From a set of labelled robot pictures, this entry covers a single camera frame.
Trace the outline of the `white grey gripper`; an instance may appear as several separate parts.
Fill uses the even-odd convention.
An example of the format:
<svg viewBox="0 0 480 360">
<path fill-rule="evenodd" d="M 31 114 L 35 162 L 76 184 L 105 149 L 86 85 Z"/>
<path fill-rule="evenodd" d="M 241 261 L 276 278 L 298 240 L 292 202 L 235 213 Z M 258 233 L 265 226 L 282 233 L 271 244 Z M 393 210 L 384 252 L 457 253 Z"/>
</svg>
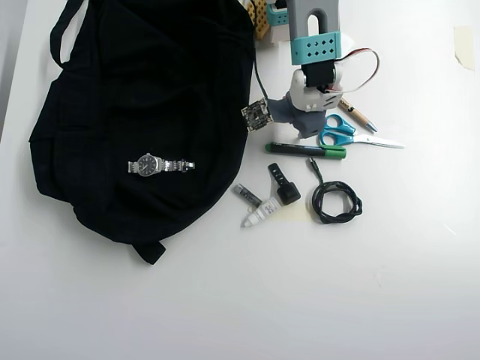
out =
<svg viewBox="0 0 480 360">
<path fill-rule="evenodd" d="M 300 112 L 295 116 L 294 128 L 302 139 L 321 133 L 326 124 L 323 111 L 335 108 L 343 96 L 341 80 L 343 66 L 334 61 L 303 64 L 292 75 L 289 96 Z"/>
</svg>

